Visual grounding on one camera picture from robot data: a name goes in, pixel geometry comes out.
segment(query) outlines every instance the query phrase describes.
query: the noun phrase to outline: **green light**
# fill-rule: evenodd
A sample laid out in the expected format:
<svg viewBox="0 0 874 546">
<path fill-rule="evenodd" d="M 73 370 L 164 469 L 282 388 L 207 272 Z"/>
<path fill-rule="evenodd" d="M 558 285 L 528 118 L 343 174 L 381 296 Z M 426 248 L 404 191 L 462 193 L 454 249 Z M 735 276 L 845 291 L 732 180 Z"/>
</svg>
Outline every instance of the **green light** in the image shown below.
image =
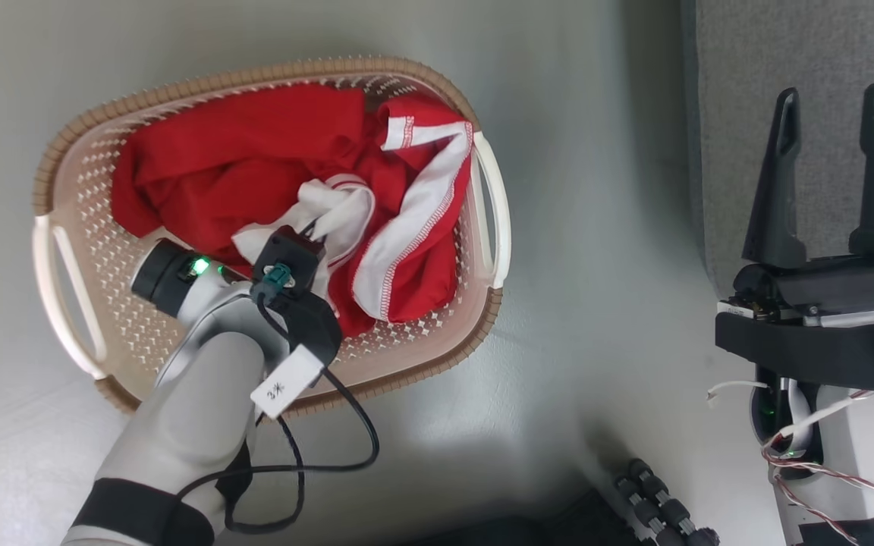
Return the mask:
<svg viewBox="0 0 874 546">
<path fill-rule="evenodd" d="M 208 270 L 209 265 L 211 265 L 211 260 L 206 258 L 198 258 L 197 260 L 194 260 L 194 263 L 191 264 L 191 272 L 195 275 L 201 275 Z"/>
</svg>

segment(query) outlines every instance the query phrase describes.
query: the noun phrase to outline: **brown woven rim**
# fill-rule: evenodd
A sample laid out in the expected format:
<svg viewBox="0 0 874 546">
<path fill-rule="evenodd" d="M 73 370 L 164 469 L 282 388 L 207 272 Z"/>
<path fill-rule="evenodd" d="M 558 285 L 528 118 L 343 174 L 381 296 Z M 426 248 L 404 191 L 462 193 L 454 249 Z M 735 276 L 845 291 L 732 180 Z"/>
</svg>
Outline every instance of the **brown woven rim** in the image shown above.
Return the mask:
<svg viewBox="0 0 874 546">
<path fill-rule="evenodd" d="M 75 120 L 70 121 L 63 127 L 49 143 L 42 160 L 36 168 L 35 187 L 32 193 L 32 209 L 36 215 L 47 215 L 52 211 L 52 189 L 55 185 L 56 171 L 66 152 L 73 143 L 86 134 L 88 130 L 103 124 L 105 121 L 114 120 L 122 115 L 132 114 L 153 106 L 159 106 L 174 100 L 188 96 L 196 96 L 200 93 L 233 89 L 233 87 L 250 86 L 253 83 L 270 83 L 275 80 L 295 80 L 301 77 L 344 77 L 360 76 L 365 74 L 386 73 L 398 76 L 412 77 L 414 80 L 426 83 L 431 89 L 436 90 L 448 104 L 454 106 L 459 114 L 471 121 L 474 130 L 481 130 L 474 108 L 464 98 L 457 87 L 447 77 L 432 68 L 403 58 L 337 58 L 318 60 L 299 60 L 291 63 L 278 64 L 263 68 L 241 70 L 215 74 L 214 76 L 201 77 L 187 82 L 171 83 L 169 86 L 157 87 L 150 91 L 141 91 L 132 96 L 126 96 L 119 100 L 100 105 L 93 110 L 85 111 Z M 481 321 L 461 344 L 454 347 L 438 359 L 424 362 L 412 369 L 406 369 L 399 373 L 388 375 L 366 383 L 356 384 L 351 387 L 355 397 L 360 400 L 375 397 L 379 394 L 388 393 L 396 388 L 406 387 L 409 384 L 437 375 L 456 366 L 461 360 L 466 359 L 474 350 L 481 345 L 483 339 L 488 336 L 490 328 L 495 324 L 498 309 L 501 307 L 501 289 L 488 289 L 488 299 L 485 301 L 485 309 L 482 311 Z M 111 404 L 125 413 L 132 413 L 140 406 L 141 400 L 129 393 L 114 376 L 109 376 L 97 381 L 96 388 L 110 400 Z M 285 411 L 285 417 L 308 415 L 323 409 L 336 407 L 344 403 L 344 398 L 339 393 L 319 394 L 316 397 L 303 398 L 289 406 Z"/>
</svg>

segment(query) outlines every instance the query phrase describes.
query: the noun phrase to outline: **gray floor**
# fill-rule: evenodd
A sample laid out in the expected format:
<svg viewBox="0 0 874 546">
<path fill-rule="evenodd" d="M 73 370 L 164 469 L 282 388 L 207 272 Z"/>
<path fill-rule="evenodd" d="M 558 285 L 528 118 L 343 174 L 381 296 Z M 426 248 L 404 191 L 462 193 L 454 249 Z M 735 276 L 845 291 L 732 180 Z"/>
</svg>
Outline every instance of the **gray floor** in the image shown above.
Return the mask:
<svg viewBox="0 0 874 546">
<path fill-rule="evenodd" d="M 374 469 L 313 476 L 300 522 L 222 544 L 369 544 L 507 512 L 542 514 L 600 466 L 644 457 L 726 544 L 780 542 L 747 393 L 712 345 L 715 295 L 690 232 L 679 14 L 667 0 L 0 0 L 0 546 L 55 544 L 125 418 L 46 324 L 31 272 L 32 173 L 65 121 L 101 101 L 306 56 L 426 62 L 495 145 L 514 261 L 495 330 L 439 377 L 366 405 Z M 294 421 L 312 462 L 366 449 L 346 410 Z M 285 460 L 274 428 L 265 459 Z M 291 484 L 261 479 L 240 516 Z"/>
</svg>

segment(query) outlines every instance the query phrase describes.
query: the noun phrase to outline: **plastic basket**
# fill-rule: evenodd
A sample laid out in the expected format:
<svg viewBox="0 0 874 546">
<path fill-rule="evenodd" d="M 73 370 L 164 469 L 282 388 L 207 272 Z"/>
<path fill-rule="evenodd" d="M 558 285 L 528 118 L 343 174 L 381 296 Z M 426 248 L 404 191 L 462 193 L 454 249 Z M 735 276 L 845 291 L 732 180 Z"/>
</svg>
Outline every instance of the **plastic basket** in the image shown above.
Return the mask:
<svg viewBox="0 0 874 546">
<path fill-rule="evenodd" d="M 478 347 L 495 324 L 511 259 L 511 225 L 495 153 L 461 91 L 433 69 L 399 58 L 307 60 L 219 74 L 142 91 L 87 111 L 49 144 L 36 172 L 33 258 L 39 295 L 53 329 L 74 362 L 102 394 L 133 411 L 152 390 L 164 359 L 180 341 L 173 319 L 130 292 L 137 263 L 158 232 L 130 235 L 110 213 L 111 173 L 118 150 L 140 125 L 234 93 L 292 83 L 357 87 L 385 99 L 410 91 L 439 97 L 474 124 L 471 184 L 457 236 L 458 288 L 444 309 L 408 324 L 378 322 L 344 340 L 333 370 L 358 397 L 374 397 L 450 369 Z M 482 180 L 490 196 L 490 241 Z M 65 267 L 93 348 L 73 326 L 58 277 Z M 287 415 L 342 402 L 323 381 L 296 400 Z"/>
</svg>

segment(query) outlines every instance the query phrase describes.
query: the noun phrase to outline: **white handle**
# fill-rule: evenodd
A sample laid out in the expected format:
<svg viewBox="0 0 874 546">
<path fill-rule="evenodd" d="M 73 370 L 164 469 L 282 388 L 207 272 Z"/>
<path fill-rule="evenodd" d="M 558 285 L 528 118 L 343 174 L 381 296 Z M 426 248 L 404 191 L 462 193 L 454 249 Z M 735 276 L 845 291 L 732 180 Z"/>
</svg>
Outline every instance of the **white handle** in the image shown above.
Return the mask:
<svg viewBox="0 0 874 546">
<path fill-rule="evenodd" d="M 49 324 L 52 325 L 52 329 L 59 337 L 59 342 L 63 348 L 73 357 L 73 362 L 76 362 L 77 366 L 84 372 L 93 376 L 93 379 L 100 380 L 108 375 L 100 367 L 100 363 L 106 357 L 106 345 L 103 342 L 103 335 L 100 333 L 100 324 L 96 319 L 96 313 L 93 311 L 93 304 L 90 303 L 90 297 L 86 293 L 86 284 L 83 282 L 83 277 L 80 276 L 80 269 L 76 266 L 72 246 L 70 246 L 69 239 L 65 237 L 65 234 L 65 231 L 59 227 L 55 229 L 49 227 L 48 215 L 37 215 L 36 223 L 32 229 L 32 259 L 36 269 L 39 296 L 42 297 L 42 304 L 46 307 L 46 317 L 49 317 Z M 80 310 L 83 311 L 83 318 L 86 319 L 86 327 L 90 330 L 90 337 L 96 347 L 96 355 L 93 355 L 83 345 L 83 339 L 80 338 L 70 321 L 69 308 L 66 307 L 66 302 L 63 300 L 59 287 L 59 276 L 56 274 L 53 237 L 56 239 L 56 244 L 59 245 L 59 252 L 63 256 L 63 262 L 73 284 L 73 290 L 77 295 Z"/>
<path fill-rule="evenodd" d="M 488 143 L 485 134 L 474 134 L 474 148 L 478 152 L 478 163 L 488 184 L 488 194 L 492 198 L 492 214 L 495 217 L 495 265 L 492 269 L 492 289 L 504 286 L 511 267 L 511 211 L 508 209 L 508 195 L 504 190 L 504 180 L 498 169 L 495 151 Z"/>
</svg>

